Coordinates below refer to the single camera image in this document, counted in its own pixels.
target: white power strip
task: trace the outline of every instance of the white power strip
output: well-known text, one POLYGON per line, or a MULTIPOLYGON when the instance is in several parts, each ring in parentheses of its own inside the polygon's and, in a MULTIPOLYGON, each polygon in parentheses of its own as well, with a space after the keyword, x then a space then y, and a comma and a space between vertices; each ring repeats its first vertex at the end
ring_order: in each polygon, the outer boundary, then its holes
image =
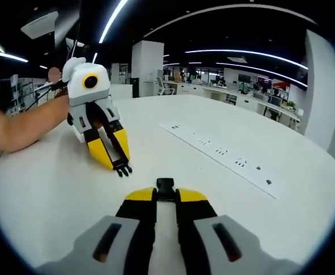
POLYGON ((282 180, 267 168, 242 157, 239 152, 228 146, 219 144, 210 137, 203 136, 179 123, 161 124, 160 127, 245 178, 273 198, 279 198, 284 192, 285 184, 282 180))

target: person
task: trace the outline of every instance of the person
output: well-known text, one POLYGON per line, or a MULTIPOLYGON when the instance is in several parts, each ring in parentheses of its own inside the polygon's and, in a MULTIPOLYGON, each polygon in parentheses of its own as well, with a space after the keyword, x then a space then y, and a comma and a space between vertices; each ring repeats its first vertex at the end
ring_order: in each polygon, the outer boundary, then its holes
POLYGON ((8 104, 8 96, 5 94, 6 91, 3 91, 0 100, 0 151, 11 153, 30 146, 58 126, 68 115, 69 99, 65 95, 27 112, 8 117, 4 114, 8 104))

